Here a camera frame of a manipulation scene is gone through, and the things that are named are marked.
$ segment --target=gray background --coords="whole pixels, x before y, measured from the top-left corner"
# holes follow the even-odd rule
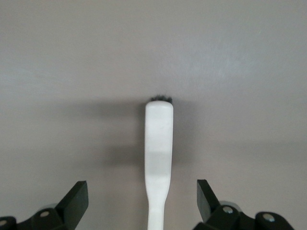
[[[196,180],[253,217],[307,219],[305,0],[1,0],[0,216],[87,180],[78,230],[144,230],[144,104],[174,99],[165,229]]]

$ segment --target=silver screw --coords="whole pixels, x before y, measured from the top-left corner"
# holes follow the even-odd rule
[[[49,215],[49,212],[48,211],[45,211],[45,212],[42,212],[39,216],[40,217],[46,217]]]
[[[7,221],[6,220],[0,220],[0,227],[6,225]]]
[[[232,210],[232,208],[229,207],[229,206],[223,207],[223,211],[224,211],[225,213],[228,213],[228,214],[231,214],[231,213],[234,212],[234,211]]]
[[[275,221],[275,218],[274,216],[272,216],[271,214],[269,213],[265,213],[263,214],[263,218],[269,222],[274,222]]]

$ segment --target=toothbrush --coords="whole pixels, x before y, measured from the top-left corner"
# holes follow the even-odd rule
[[[172,99],[152,98],[145,108],[145,185],[148,198],[147,230],[163,230],[173,147]]]

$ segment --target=white brush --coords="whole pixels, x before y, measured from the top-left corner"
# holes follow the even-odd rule
[[[145,110],[145,185],[148,198],[147,230],[163,230],[164,206],[168,194],[173,147],[171,98],[158,96]]]

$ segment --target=bristle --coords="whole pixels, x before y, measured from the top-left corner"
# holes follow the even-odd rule
[[[164,101],[164,102],[169,102],[169,103],[173,103],[173,99],[171,97],[166,97],[164,95],[157,95],[156,97],[152,97],[151,101]]]

